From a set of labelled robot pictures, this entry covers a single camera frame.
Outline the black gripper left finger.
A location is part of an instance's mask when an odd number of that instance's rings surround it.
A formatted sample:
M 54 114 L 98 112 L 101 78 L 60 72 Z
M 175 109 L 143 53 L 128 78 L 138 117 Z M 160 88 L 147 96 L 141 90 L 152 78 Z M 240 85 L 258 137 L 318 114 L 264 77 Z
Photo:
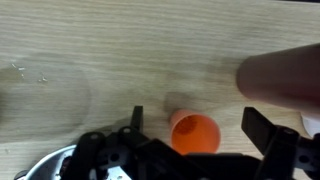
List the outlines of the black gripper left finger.
M 131 180 L 157 180 L 149 146 L 154 141 L 143 132 L 143 107 L 135 106 L 131 120 L 115 132 L 83 134 L 61 167 L 61 180 L 106 180 L 119 167 Z

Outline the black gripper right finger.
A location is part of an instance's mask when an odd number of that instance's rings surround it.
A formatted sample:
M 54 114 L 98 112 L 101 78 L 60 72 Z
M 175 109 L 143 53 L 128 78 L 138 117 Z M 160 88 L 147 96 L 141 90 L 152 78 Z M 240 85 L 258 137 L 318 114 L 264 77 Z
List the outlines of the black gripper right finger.
M 320 134 L 312 138 L 275 125 L 254 107 L 243 111 L 242 131 L 263 155 L 255 180 L 293 180 L 301 169 L 311 180 L 320 180 Z

